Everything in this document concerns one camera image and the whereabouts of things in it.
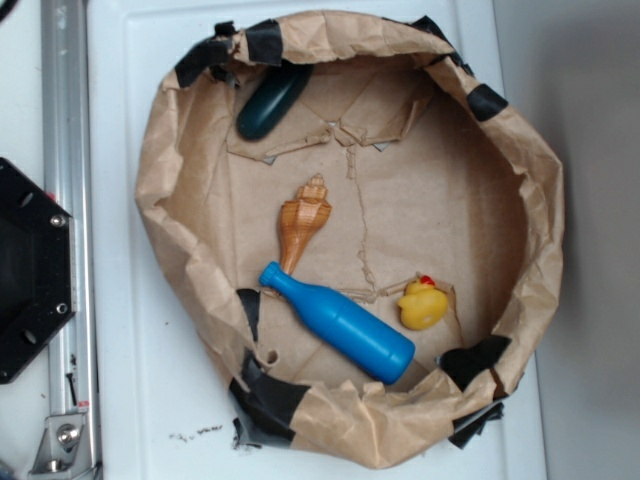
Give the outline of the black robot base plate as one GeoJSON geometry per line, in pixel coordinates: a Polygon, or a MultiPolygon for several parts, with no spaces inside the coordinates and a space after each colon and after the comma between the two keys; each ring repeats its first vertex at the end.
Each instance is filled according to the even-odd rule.
{"type": "Polygon", "coordinates": [[[1,160],[1,383],[13,382],[74,315],[71,216],[1,160]]]}

